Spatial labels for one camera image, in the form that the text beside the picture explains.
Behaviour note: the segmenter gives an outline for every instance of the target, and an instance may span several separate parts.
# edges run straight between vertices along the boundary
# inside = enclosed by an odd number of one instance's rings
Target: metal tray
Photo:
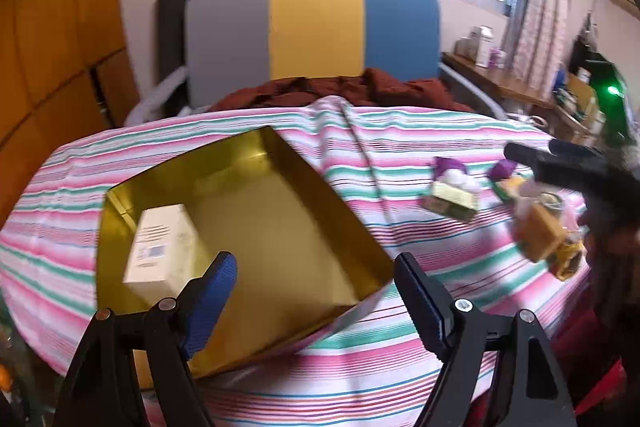
[[[108,190],[97,252],[98,308],[148,305],[122,284],[143,210],[183,203],[211,258],[238,260],[238,282],[195,378],[300,349],[368,314],[392,261],[333,191],[271,127],[186,152]],[[141,384],[148,368],[136,357]]]

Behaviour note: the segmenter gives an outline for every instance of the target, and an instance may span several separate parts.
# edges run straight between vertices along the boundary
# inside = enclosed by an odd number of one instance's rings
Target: desk
[[[507,141],[548,143],[548,134],[529,125],[421,107],[353,107],[338,96],[302,108],[195,114],[104,131],[57,149],[0,232],[2,293],[22,336],[54,369],[66,371],[95,312],[95,244],[108,188],[182,152],[263,125],[274,126],[322,173],[389,256],[411,252],[454,298],[494,314],[531,309],[552,333],[585,288],[586,265],[560,282],[546,263],[533,264],[520,253],[511,235],[512,211],[486,177]],[[471,223],[438,216],[420,203],[433,182],[434,156],[462,161],[481,183],[480,210]],[[518,172],[530,174],[524,166]],[[562,197],[583,208],[579,194]],[[495,353],[484,357],[478,393],[491,384],[494,360]],[[213,420],[227,426],[388,427],[414,424],[440,366],[390,285],[375,311],[349,328],[252,372],[196,385]],[[162,418],[158,403],[145,400],[150,417]]]
[[[548,100],[542,98],[536,90],[530,89],[522,80],[505,70],[481,68],[476,66],[474,61],[450,52],[442,54],[442,61],[449,68],[468,78],[498,103],[502,100],[513,100],[545,109],[553,107],[550,97]]]

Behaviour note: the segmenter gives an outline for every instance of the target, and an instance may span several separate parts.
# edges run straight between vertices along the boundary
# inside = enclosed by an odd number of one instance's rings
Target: brown blanket
[[[474,112],[453,100],[437,78],[400,82],[384,71],[368,69],[362,76],[282,78],[258,87],[239,89],[211,107],[213,111],[253,107],[303,107],[319,98],[338,94],[353,105],[392,107],[413,105]]]

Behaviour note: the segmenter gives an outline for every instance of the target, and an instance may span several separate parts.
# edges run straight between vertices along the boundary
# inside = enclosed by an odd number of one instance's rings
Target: pink and green striped fabric
[[[514,245],[511,212],[485,174],[505,142],[544,148],[550,137],[514,121],[416,107],[355,108],[330,96],[305,108],[227,111],[109,130],[57,149],[0,232],[0,283],[25,340],[63,374],[95,311],[95,247],[105,191],[200,145],[272,125],[348,202],[394,257],[412,252],[456,296],[486,311],[527,307],[552,333],[586,284],[561,283]],[[420,204],[433,157],[464,162],[484,188],[469,225]],[[520,169],[527,174],[527,169]],[[578,194],[563,194],[576,211]],[[476,393],[495,357],[487,355]],[[217,425],[410,426],[440,368],[391,285],[360,322],[304,351],[199,382]],[[146,399],[153,423],[158,404]]]

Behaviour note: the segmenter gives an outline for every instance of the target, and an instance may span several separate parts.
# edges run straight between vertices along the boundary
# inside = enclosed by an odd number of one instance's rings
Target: floral curtain
[[[560,67],[567,15],[568,0],[528,0],[522,29],[514,36],[511,72],[543,96],[551,93]]]

